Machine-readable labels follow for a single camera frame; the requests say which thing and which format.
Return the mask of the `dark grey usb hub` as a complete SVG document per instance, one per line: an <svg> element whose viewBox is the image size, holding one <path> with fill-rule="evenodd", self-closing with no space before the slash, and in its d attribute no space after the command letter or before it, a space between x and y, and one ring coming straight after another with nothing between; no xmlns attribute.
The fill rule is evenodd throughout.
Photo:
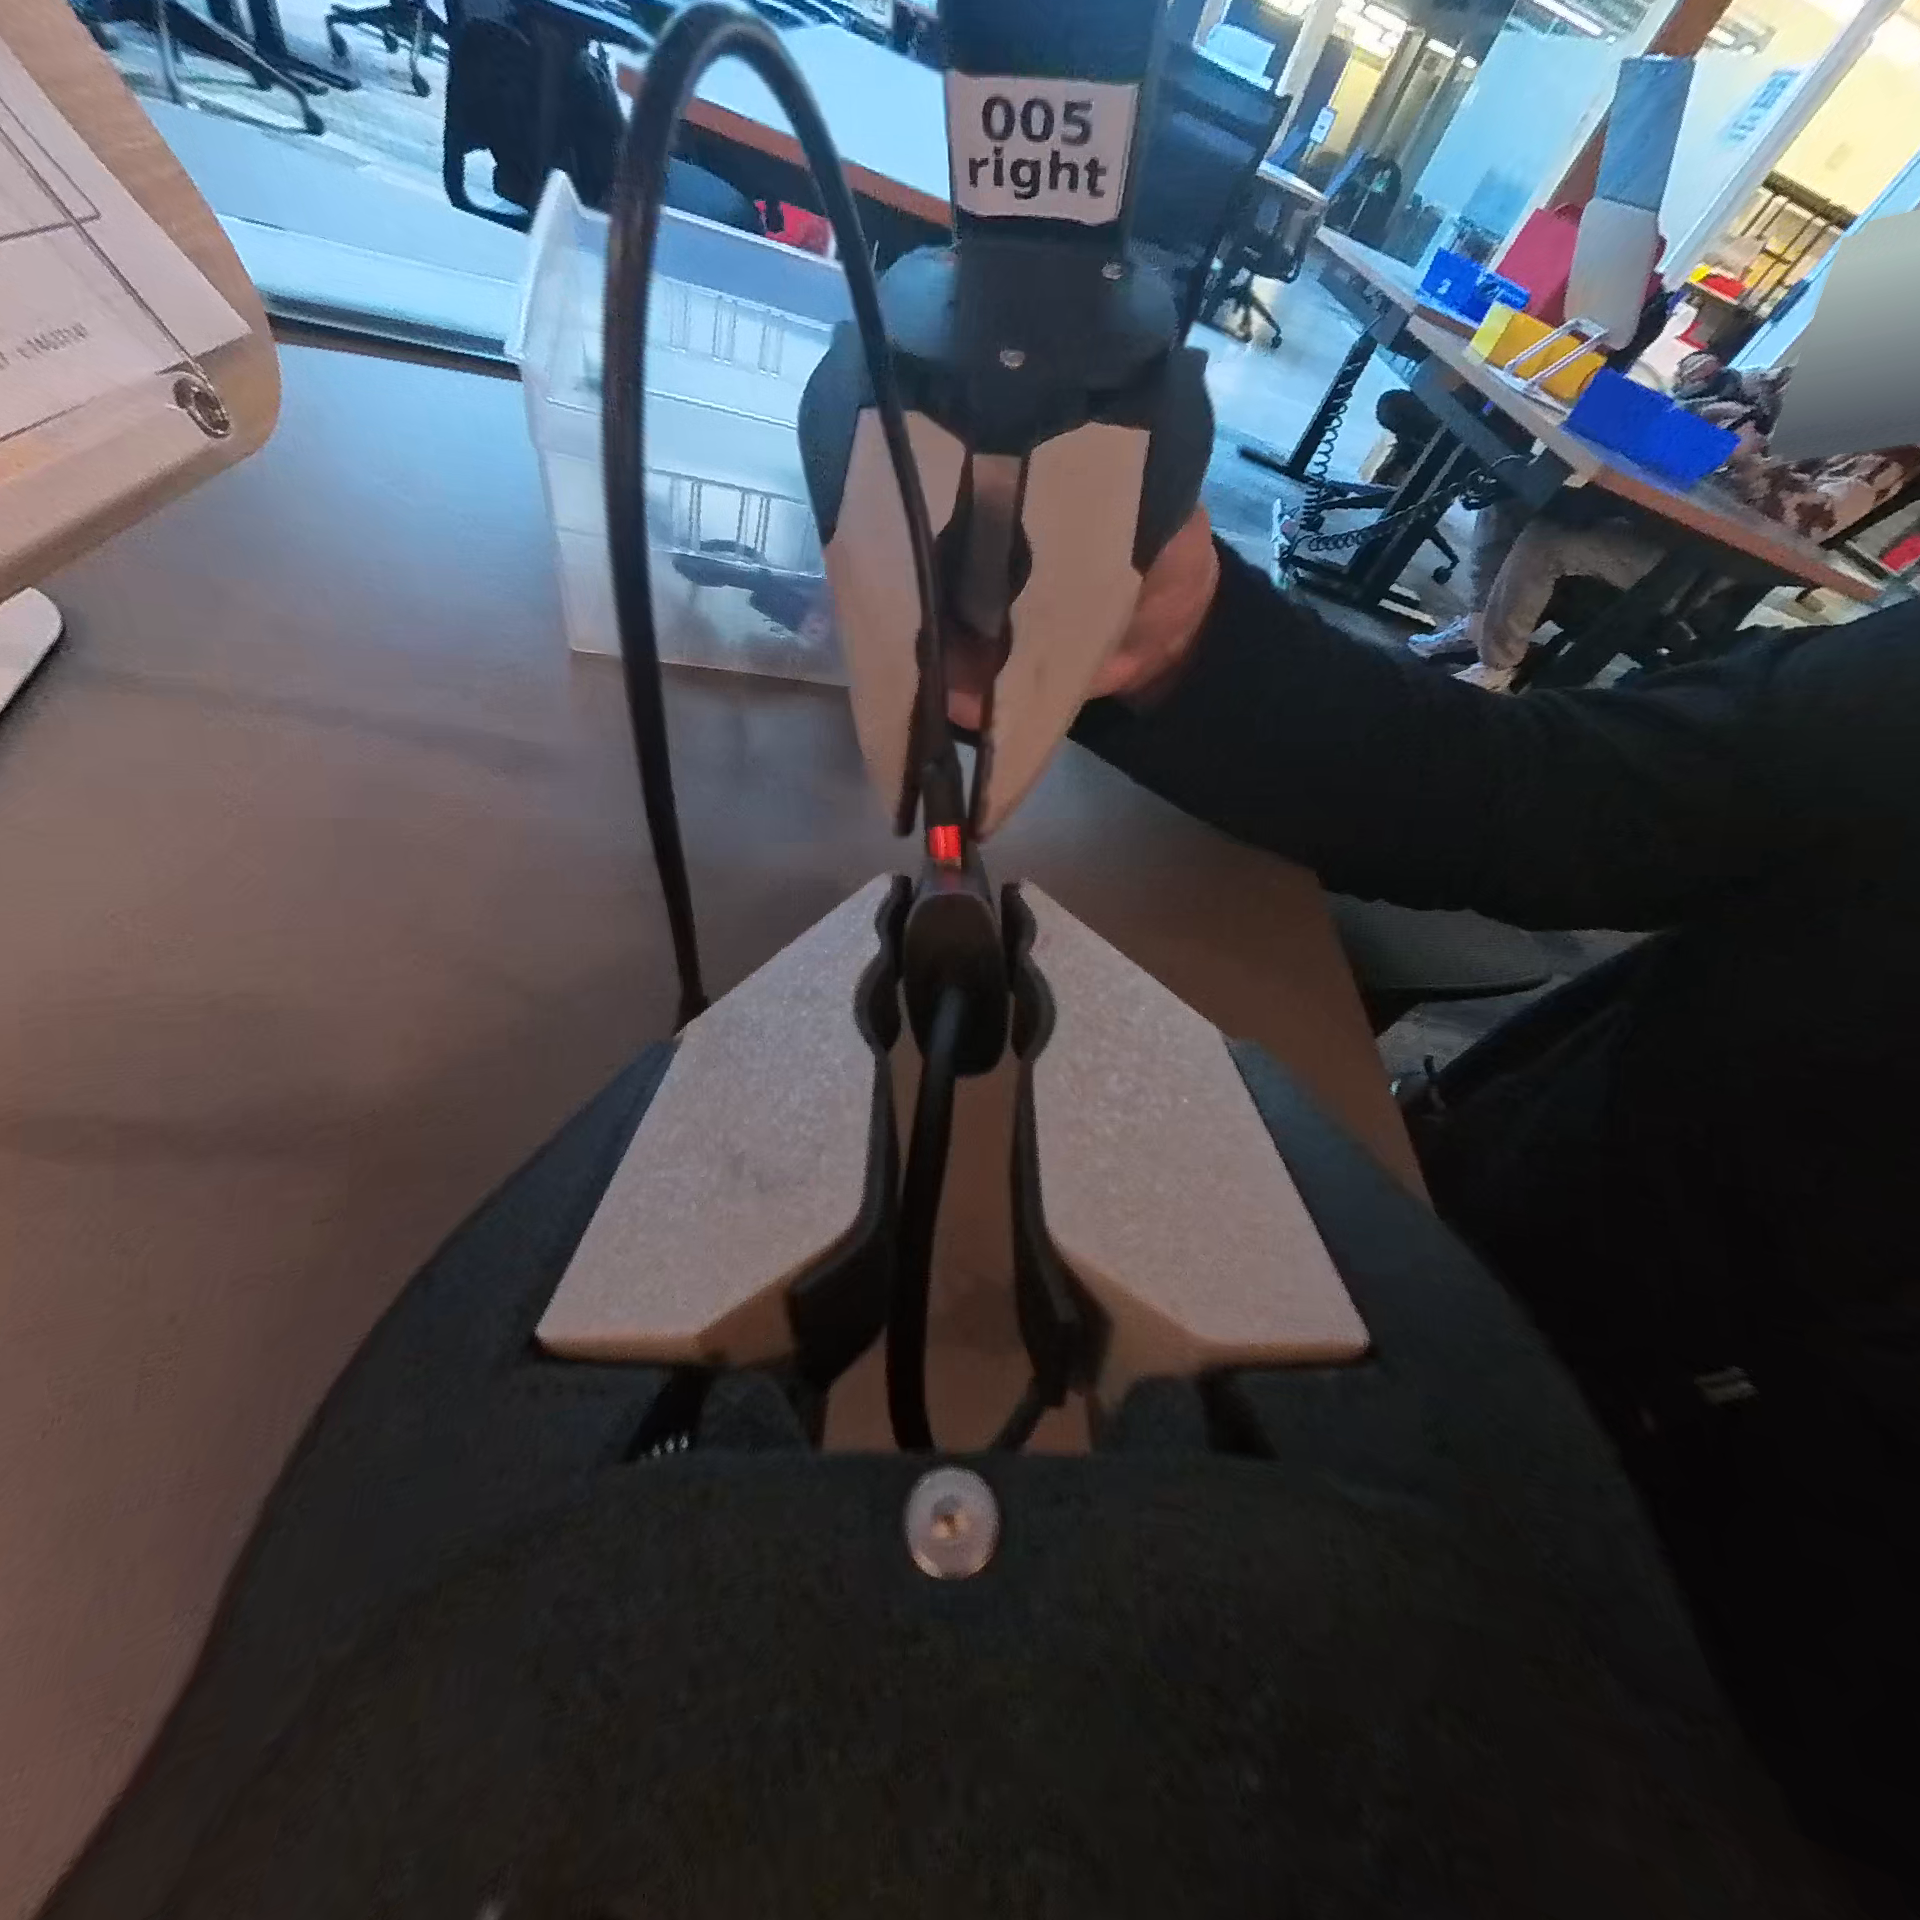
<svg viewBox="0 0 1920 1920"><path fill-rule="evenodd" d="M1027 1387L990 1440L1022 1450L1041 1418L1086 1390L1101 1323L1045 1216L1039 1066L1056 1000L1039 963L1041 922L1018 885L990 898L978 872L930 859L897 944L919 1090L898 1182L886 1323L887 1417L904 1450L935 1448L929 1415L929 1297L960 1080L1018 1061L1010 1142L1016 1319Z"/></svg>

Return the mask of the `blue storage bin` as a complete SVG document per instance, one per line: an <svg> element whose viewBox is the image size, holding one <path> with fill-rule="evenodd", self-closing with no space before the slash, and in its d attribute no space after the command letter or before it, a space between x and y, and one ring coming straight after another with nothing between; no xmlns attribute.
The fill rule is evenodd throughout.
<svg viewBox="0 0 1920 1920"><path fill-rule="evenodd" d="M1575 398L1566 431L1674 489L1702 483L1739 450L1735 430L1610 367L1593 371Z"/></svg>

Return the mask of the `yellow storage bin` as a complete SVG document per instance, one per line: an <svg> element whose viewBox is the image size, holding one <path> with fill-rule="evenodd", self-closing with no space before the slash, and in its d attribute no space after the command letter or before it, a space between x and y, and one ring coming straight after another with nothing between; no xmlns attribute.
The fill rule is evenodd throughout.
<svg viewBox="0 0 1920 1920"><path fill-rule="evenodd" d="M1605 338L1586 320L1549 323L1529 311L1491 303L1469 342L1483 362L1526 393L1570 406L1608 370Z"/></svg>

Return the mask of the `person's right forearm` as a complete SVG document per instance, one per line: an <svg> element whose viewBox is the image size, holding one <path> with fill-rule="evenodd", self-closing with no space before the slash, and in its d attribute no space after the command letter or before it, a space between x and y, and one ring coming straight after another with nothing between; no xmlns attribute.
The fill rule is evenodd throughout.
<svg viewBox="0 0 1920 1920"><path fill-rule="evenodd" d="M1072 738L1328 887L1518 927L1783 917L1917 946L1917 605L1619 688L1499 695L1330 627L1231 547L1181 662Z"/></svg>

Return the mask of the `printed instruction sheet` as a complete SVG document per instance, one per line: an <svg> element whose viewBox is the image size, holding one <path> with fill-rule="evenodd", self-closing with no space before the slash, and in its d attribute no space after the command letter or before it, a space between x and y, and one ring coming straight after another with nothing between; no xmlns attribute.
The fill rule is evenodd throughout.
<svg viewBox="0 0 1920 1920"><path fill-rule="evenodd" d="M232 430L203 358L250 323L2 53L2 437L155 391Z"/></svg>

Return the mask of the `black office chair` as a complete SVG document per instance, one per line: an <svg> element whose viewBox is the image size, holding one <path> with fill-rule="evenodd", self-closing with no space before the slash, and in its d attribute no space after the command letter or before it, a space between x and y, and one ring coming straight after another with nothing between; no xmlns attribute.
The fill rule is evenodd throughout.
<svg viewBox="0 0 1920 1920"><path fill-rule="evenodd" d="M447 199L526 231L552 173L593 210L608 205L625 114L608 50L645 53L650 31L611 2L447 2L441 134Z"/></svg>
<svg viewBox="0 0 1920 1920"><path fill-rule="evenodd" d="M1182 47L1182 63L1161 83L1158 157L1147 168L1155 208L1151 238L1169 255L1178 338L1203 315L1215 266L1272 153L1291 94Z"/></svg>

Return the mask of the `person's right hand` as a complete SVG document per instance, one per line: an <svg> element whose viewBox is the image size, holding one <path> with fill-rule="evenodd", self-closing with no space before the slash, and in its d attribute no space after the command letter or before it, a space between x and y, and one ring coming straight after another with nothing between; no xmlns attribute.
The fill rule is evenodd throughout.
<svg viewBox="0 0 1920 1920"><path fill-rule="evenodd" d="M1184 671L1222 577L1213 515L1198 505L1143 575L1126 632L1098 670L1094 701L1153 704Z"/></svg>

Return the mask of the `white desk orange edge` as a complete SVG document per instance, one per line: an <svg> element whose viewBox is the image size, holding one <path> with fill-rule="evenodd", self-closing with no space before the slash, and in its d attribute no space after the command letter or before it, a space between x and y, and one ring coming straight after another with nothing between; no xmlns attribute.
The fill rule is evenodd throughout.
<svg viewBox="0 0 1920 1920"><path fill-rule="evenodd" d="M803 75L853 192L913 224L953 221L945 73L839 27L800 27L781 41ZM739 54L707 69L683 110L688 145L753 155L790 171L806 153L777 95Z"/></svg>

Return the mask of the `translucent plastic bin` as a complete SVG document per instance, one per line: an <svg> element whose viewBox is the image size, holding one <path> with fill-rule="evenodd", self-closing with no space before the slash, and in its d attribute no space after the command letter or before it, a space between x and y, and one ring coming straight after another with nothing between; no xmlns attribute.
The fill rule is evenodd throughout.
<svg viewBox="0 0 1920 1920"><path fill-rule="evenodd" d="M617 656L603 478L608 214L547 177L507 338L563 630ZM839 265L669 208L645 329L645 533L669 665L845 686L800 462L800 398L853 317Z"/></svg>

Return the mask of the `person's legs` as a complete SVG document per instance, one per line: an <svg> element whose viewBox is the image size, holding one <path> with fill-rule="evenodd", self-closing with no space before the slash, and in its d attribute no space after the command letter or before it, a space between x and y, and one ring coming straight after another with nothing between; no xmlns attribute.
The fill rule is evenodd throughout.
<svg viewBox="0 0 1920 1920"><path fill-rule="evenodd" d="M1917 1915L1917 1049L1790 961L1656 935L1407 1101L1545 1331L1798 1819Z"/></svg>

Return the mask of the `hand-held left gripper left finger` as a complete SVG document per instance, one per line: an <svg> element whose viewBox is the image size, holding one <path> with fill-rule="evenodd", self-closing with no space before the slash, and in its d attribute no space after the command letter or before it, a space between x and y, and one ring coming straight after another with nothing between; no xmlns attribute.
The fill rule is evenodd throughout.
<svg viewBox="0 0 1920 1920"><path fill-rule="evenodd" d="M544 1306L543 1352L831 1387L878 1342L907 898L907 880L871 880L681 1030Z"/></svg>

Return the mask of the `wooden desk black legs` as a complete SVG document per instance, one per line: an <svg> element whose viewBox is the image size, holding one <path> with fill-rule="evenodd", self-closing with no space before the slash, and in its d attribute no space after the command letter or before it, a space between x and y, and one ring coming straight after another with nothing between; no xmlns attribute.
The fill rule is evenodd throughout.
<svg viewBox="0 0 1920 1920"><path fill-rule="evenodd" d="M1869 605L1880 590L1829 545L1798 534L1754 509L1711 472L1666 470L1574 431L1574 402L1554 400L1538 382L1498 367L1474 345L1479 326L1447 303L1432 303L1413 266L1318 229L1313 249L1367 288L1376 315L1342 361L1323 405L1291 455L1306 478L1333 445L1336 406L1382 351L1417 351L1411 389L1433 418L1433 431L1387 507L1358 530L1358 563L1333 573L1357 605L1382 602L1397 587L1417 530L1438 523L1458 496L1510 494L1544 509L1574 489L1602 490L1619 512L1634 512L1666 530L1679 584L1711 579L1758 587L1802 584Z"/></svg>

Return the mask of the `white stand base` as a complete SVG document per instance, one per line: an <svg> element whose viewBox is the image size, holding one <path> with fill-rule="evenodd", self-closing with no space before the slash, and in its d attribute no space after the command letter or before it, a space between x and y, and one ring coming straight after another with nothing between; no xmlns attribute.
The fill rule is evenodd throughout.
<svg viewBox="0 0 1920 1920"><path fill-rule="evenodd" d="M10 712L65 639L65 615L41 590L22 590L2 598L2 682L0 706Z"/></svg>

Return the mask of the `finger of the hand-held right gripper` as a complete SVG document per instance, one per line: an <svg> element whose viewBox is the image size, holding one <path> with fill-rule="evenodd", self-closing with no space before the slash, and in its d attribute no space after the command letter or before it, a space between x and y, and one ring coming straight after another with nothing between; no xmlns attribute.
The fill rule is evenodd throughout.
<svg viewBox="0 0 1920 1920"><path fill-rule="evenodd" d="M990 839L1045 775L1141 594L1136 528L1151 434L1086 423L1024 463L1030 554L976 754L975 830Z"/></svg>
<svg viewBox="0 0 1920 1920"><path fill-rule="evenodd" d="M959 757L946 706L921 722L921 579L878 416L834 419L847 451L824 463L824 563L849 673L855 742L883 817L907 831L921 781Z"/></svg>

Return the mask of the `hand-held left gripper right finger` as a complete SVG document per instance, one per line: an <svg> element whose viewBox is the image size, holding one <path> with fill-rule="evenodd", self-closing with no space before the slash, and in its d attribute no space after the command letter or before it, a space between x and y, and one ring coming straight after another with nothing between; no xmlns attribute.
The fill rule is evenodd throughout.
<svg viewBox="0 0 1920 1920"><path fill-rule="evenodd" d="M1016 986L1016 1282L1045 1391L1358 1361L1369 1335L1232 1046L1037 887Z"/></svg>

